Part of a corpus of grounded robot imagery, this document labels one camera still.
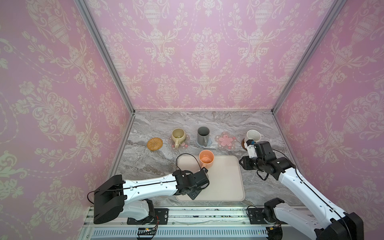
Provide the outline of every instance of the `pink flower coaster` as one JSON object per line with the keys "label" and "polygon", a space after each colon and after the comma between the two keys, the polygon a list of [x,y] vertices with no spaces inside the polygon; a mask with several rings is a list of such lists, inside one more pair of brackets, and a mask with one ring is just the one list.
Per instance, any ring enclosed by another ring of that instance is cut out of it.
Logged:
{"label": "pink flower coaster", "polygon": [[221,150],[235,149],[236,138],[227,132],[223,132],[221,135],[216,136],[215,141],[217,142],[217,147]]}
{"label": "pink flower coaster", "polygon": [[186,149],[189,146],[189,140],[190,140],[190,137],[187,134],[185,141],[182,144],[180,144],[180,147],[178,149],[175,149],[175,143],[173,142],[171,137],[168,138],[168,143],[170,144],[170,148],[172,150],[179,150],[179,149]]}

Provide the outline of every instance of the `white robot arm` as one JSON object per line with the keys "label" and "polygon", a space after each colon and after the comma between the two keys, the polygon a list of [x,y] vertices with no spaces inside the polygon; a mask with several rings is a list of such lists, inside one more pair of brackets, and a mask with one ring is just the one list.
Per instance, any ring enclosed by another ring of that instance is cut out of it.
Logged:
{"label": "white robot arm", "polygon": [[[262,180],[272,175],[289,188],[316,218],[311,218],[276,198],[264,204],[265,219],[268,222],[286,222],[310,239],[364,239],[361,218],[355,213],[346,213],[326,198],[303,177],[289,159],[276,158],[269,142],[255,143],[248,140],[244,144],[249,156],[242,157],[239,164],[245,170],[257,170],[257,175]],[[266,172],[267,176],[262,178],[259,171]]]}
{"label": "white robot arm", "polygon": [[106,223],[119,216],[148,223],[155,217],[148,198],[187,194],[193,200],[209,185],[207,172],[205,167],[196,173],[176,170],[146,180],[123,180],[122,175],[115,175],[94,191],[93,222]]}
{"label": "white robot arm", "polygon": [[[364,239],[361,218],[355,213],[346,213],[326,198],[289,159],[276,158],[269,142],[248,140],[245,146],[248,156],[242,157],[239,164],[245,170],[257,170],[257,175],[263,180],[272,175],[315,216],[311,218],[275,198],[264,203],[263,217],[266,221],[286,222],[313,240]],[[266,172],[267,176],[262,178],[259,171]],[[163,177],[138,181],[123,180],[121,175],[115,175],[94,191],[94,223],[105,223],[118,216],[126,217],[128,221],[133,219],[134,223],[149,223],[155,217],[155,210],[147,198],[187,194],[193,200],[208,186],[207,172],[206,168],[196,173],[176,170]]]}

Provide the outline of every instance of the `gray mug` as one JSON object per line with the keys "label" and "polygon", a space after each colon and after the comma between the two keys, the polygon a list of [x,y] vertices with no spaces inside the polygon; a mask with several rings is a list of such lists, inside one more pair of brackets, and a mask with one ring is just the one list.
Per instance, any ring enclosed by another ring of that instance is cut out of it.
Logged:
{"label": "gray mug", "polygon": [[199,127],[197,130],[197,143],[201,146],[207,146],[209,141],[209,128]]}

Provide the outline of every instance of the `plastic tray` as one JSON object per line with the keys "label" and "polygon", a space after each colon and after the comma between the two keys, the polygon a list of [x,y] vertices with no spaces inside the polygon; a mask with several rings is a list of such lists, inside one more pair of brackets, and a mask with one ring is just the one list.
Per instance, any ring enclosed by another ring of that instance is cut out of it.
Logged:
{"label": "plastic tray", "polygon": [[[181,170],[197,172],[200,167],[192,156],[180,156],[178,166]],[[245,198],[240,165],[235,156],[215,155],[214,164],[208,169],[209,186],[192,200],[188,195],[178,195],[179,201],[232,201],[241,202]]]}

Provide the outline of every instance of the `pink wallpaper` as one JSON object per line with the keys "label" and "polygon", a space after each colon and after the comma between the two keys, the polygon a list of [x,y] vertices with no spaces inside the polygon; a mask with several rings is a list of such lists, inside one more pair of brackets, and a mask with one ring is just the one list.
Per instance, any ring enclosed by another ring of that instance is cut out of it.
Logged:
{"label": "pink wallpaper", "polygon": [[77,239],[128,118],[73,1],[2,1],[0,239]]}
{"label": "pink wallpaper", "polygon": [[278,119],[306,178],[381,239],[384,1],[346,2]]}
{"label": "pink wallpaper", "polygon": [[135,109],[270,109],[333,0],[86,0]]}

